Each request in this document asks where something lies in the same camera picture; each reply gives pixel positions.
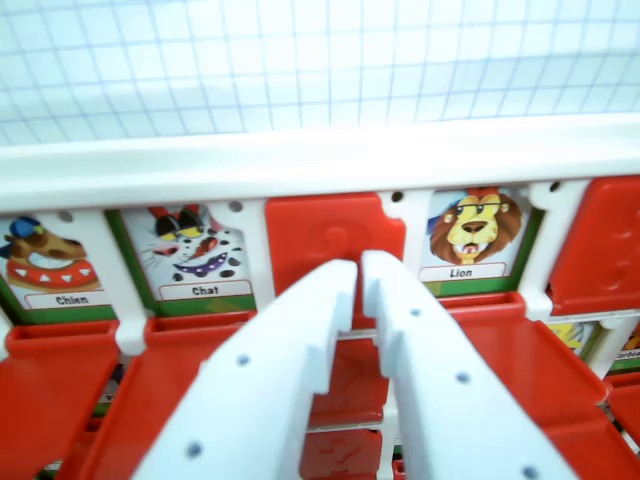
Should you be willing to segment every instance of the screw hole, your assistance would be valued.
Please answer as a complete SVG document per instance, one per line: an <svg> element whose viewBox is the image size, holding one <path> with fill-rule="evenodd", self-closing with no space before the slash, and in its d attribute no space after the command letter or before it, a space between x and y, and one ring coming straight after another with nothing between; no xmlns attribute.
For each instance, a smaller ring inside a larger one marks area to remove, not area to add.
<svg viewBox="0 0 640 480"><path fill-rule="evenodd" d="M234 213L241 212L242 203L238 202L237 200L234 200L233 202L229 202L229 210L231 210Z"/></svg>
<svg viewBox="0 0 640 480"><path fill-rule="evenodd" d="M522 469L522 475L524 475L524 478L528 479L538 478L538 470L531 466L524 467Z"/></svg>
<svg viewBox="0 0 640 480"><path fill-rule="evenodd" d="M73 215L69 212L58 212L58 218L65 223L73 222Z"/></svg>
<svg viewBox="0 0 640 480"><path fill-rule="evenodd" d="M198 442L191 442L187 446L187 457L196 458L202 453L202 446Z"/></svg>
<svg viewBox="0 0 640 480"><path fill-rule="evenodd" d="M458 372L456 374L456 380L458 380L460 383L469 383L471 381L471 375L469 375L467 372Z"/></svg>
<svg viewBox="0 0 640 480"><path fill-rule="evenodd" d="M245 365L247 365L249 363L249 356L248 355L240 355L236 361L238 362L238 365L240 365L241 367L244 367Z"/></svg>

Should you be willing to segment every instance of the white grid background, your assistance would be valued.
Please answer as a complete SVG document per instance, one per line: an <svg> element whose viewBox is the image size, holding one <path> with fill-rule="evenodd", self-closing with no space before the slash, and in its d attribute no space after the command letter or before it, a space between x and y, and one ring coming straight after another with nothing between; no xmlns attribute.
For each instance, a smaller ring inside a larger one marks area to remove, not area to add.
<svg viewBox="0 0 640 480"><path fill-rule="evenodd" d="M640 0L0 0L0 145L640 111Z"/></svg>

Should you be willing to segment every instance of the character card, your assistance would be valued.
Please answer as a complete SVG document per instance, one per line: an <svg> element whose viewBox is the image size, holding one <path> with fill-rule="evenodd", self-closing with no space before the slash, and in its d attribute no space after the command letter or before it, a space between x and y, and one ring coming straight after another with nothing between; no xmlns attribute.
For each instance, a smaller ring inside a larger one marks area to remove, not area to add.
<svg viewBox="0 0 640 480"><path fill-rule="evenodd" d="M109 305L82 245L38 220L0 219L0 273L27 310Z"/></svg>
<svg viewBox="0 0 640 480"><path fill-rule="evenodd" d="M557 323L549 325L551 331L578 356L582 355L595 327L594 322Z"/></svg>
<svg viewBox="0 0 640 480"><path fill-rule="evenodd" d="M526 187L436 192L420 281L508 277L531 210Z"/></svg>
<svg viewBox="0 0 640 480"><path fill-rule="evenodd" d="M242 234L203 205L121 212L156 300L250 295Z"/></svg>
<svg viewBox="0 0 640 480"><path fill-rule="evenodd" d="M622 348L622 351L618 353L616 361L629 360L631 358L640 358L640 324L631 334L629 341Z"/></svg>

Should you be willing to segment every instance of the red plastic flap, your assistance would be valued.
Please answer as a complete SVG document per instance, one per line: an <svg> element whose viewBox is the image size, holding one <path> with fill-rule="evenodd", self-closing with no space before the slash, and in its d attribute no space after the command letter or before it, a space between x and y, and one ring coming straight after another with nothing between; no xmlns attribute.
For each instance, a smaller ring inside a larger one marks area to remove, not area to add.
<svg viewBox="0 0 640 480"><path fill-rule="evenodd" d="M402 460L394 460L393 466L393 480L406 480L407 472L404 471L404 462Z"/></svg>
<svg viewBox="0 0 640 480"><path fill-rule="evenodd" d="M361 475L378 471L381 449L382 435L377 431L310 433L304 443L300 476L304 480L359 480Z"/></svg>
<svg viewBox="0 0 640 480"><path fill-rule="evenodd" d="M640 478L640 462L602 412L544 431L582 480Z"/></svg>
<svg viewBox="0 0 640 480"><path fill-rule="evenodd" d="M62 466L56 475L56 480L77 480L82 466L89 455L89 450L96 439L102 419L92 418L87 431L80 435L78 442L71 449L71 453L62 461Z"/></svg>
<svg viewBox="0 0 640 480"><path fill-rule="evenodd" d="M607 389L549 328L524 316L518 294L465 307L443 302L491 369L541 426L590 417Z"/></svg>
<svg viewBox="0 0 640 480"><path fill-rule="evenodd" d="M380 422L388 388L373 340L341 340L329 393L315 396L309 426Z"/></svg>
<svg viewBox="0 0 640 480"><path fill-rule="evenodd" d="M640 176L594 180L550 278L555 315L640 308Z"/></svg>
<svg viewBox="0 0 640 480"><path fill-rule="evenodd" d="M147 349L129 365L80 478L129 478L200 363L251 315L150 319L145 330Z"/></svg>
<svg viewBox="0 0 640 480"><path fill-rule="evenodd" d="M404 253L404 222L387 217L375 193L272 199L265 216L277 295L335 258L360 262L365 250L386 250L402 259Z"/></svg>
<svg viewBox="0 0 640 480"><path fill-rule="evenodd" d="M115 321L15 327L0 362L0 476L63 459L118 360Z"/></svg>
<svg viewBox="0 0 640 480"><path fill-rule="evenodd" d="M640 372L612 375L606 382L613 387L608 399L611 411L640 445Z"/></svg>

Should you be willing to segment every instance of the red collar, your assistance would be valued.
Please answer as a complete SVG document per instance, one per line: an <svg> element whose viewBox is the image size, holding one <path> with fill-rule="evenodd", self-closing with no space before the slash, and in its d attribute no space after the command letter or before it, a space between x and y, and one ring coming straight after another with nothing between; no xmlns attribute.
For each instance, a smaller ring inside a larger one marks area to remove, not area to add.
<svg viewBox="0 0 640 480"><path fill-rule="evenodd" d="M33 285L37 290L58 290L78 288L95 282L98 277L91 264L85 260L75 260L71 265L57 269L23 265L9 258L7 275L25 284Z"/></svg>

